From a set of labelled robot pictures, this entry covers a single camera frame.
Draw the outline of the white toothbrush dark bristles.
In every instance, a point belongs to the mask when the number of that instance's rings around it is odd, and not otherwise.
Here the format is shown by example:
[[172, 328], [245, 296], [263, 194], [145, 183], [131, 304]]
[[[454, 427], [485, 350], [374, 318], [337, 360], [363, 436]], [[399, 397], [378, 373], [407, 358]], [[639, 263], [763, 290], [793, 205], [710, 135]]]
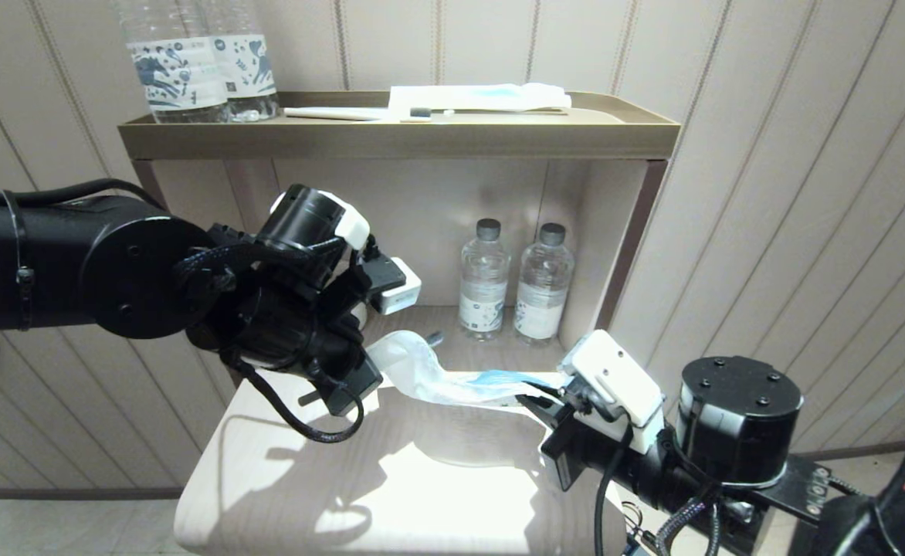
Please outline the white toothbrush dark bristles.
[[390, 110], [385, 107], [283, 107], [283, 116], [297, 119], [339, 120], [340, 122], [431, 122], [431, 110]]

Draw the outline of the white blue plastic wrapper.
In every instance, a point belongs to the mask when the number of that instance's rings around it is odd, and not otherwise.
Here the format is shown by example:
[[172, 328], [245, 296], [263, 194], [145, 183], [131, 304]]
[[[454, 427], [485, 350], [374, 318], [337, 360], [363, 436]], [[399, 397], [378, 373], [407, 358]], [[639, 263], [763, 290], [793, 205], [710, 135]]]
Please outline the white blue plastic wrapper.
[[367, 353], [385, 382], [401, 394], [449, 407], [520, 407], [519, 395], [554, 397], [572, 380], [559, 372], [449, 371], [425, 338], [413, 331], [386, 334]]

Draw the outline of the black key bunch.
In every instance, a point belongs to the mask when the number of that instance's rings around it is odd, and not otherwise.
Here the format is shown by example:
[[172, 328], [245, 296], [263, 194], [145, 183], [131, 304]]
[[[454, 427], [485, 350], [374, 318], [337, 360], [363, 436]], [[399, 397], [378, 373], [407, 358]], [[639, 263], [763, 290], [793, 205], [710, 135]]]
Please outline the black key bunch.
[[646, 541], [646, 532], [657, 534], [661, 526], [668, 521], [670, 514], [647, 507], [646, 504], [632, 502], [632, 500], [621, 502], [621, 510], [625, 515], [625, 525], [628, 529], [626, 554], [660, 556], [660, 553]]

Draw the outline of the large clear water bottle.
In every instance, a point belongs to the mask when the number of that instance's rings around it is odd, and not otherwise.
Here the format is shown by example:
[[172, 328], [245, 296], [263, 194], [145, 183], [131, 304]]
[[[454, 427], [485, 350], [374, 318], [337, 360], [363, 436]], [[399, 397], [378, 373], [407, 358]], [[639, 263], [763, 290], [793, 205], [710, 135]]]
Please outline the large clear water bottle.
[[226, 123], [225, 81], [202, 0], [110, 0], [159, 124]]
[[229, 119], [254, 123], [277, 115], [268, 45], [254, 0], [198, 0], [221, 70]]

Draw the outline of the brown open shelf unit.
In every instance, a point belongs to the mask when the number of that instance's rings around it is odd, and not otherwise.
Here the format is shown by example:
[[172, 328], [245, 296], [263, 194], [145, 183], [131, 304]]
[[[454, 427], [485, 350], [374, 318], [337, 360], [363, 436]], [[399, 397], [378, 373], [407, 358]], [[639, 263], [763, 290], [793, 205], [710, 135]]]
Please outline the brown open shelf unit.
[[[368, 344], [395, 330], [441, 331], [453, 371], [551, 371], [584, 334], [608, 330], [651, 215], [680, 125], [602, 93], [571, 93], [555, 114], [435, 115], [428, 123], [278, 117], [251, 124], [118, 128], [141, 184], [201, 226], [258, 232], [270, 204], [301, 183], [333, 192], [369, 221], [383, 253], [413, 268], [417, 303], [369, 314]], [[561, 327], [545, 346], [495, 341], [457, 323], [460, 250], [481, 218], [498, 219], [514, 258], [548, 222], [564, 225], [576, 264]]]

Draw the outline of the small clear water bottle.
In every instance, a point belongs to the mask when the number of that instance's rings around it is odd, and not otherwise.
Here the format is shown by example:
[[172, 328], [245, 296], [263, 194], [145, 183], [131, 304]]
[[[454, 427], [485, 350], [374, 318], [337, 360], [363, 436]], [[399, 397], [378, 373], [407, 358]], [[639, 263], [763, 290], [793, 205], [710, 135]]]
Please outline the small clear water bottle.
[[549, 344], [558, 334], [575, 267], [566, 233], [564, 225], [543, 224], [522, 252], [514, 331], [525, 344]]
[[478, 342], [495, 339], [504, 323], [511, 254], [501, 232], [498, 219], [480, 219], [460, 253], [459, 323]]

